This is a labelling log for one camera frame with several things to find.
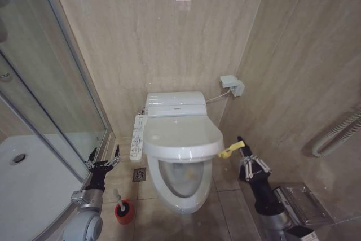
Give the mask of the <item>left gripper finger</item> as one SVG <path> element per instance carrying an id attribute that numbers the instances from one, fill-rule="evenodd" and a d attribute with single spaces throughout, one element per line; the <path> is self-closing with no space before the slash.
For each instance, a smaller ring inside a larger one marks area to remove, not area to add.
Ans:
<path id="1" fill-rule="evenodd" d="M 107 168 L 114 168 L 120 162 L 120 146 L 117 145 L 115 155 L 105 165 Z"/>
<path id="2" fill-rule="evenodd" d="M 95 166 L 94 161 L 95 161 L 96 152 L 97 152 L 97 147 L 93 149 L 93 151 L 89 155 L 88 160 L 85 161 L 85 165 L 87 166 L 87 168 L 93 168 Z"/>

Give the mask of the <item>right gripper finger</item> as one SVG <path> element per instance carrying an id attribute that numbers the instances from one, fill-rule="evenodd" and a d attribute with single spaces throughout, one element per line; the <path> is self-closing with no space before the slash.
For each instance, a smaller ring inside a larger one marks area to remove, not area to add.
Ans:
<path id="1" fill-rule="evenodd" d="M 271 168 L 261 158 L 259 158 L 256 155 L 253 155 L 253 153 L 252 153 L 252 156 L 250 157 L 250 162 L 249 162 L 249 167 L 250 167 L 249 170 L 252 171 L 251 173 L 253 173 L 253 164 L 258 165 L 261 168 L 261 170 L 265 173 L 272 172 Z"/>
<path id="2" fill-rule="evenodd" d="M 251 170 L 249 167 L 250 157 L 252 156 L 252 151 L 250 147 L 244 143 L 245 146 L 240 149 L 240 153 L 242 155 L 241 165 L 240 165 L 240 173 L 239 179 L 243 182 L 249 182 Z"/>

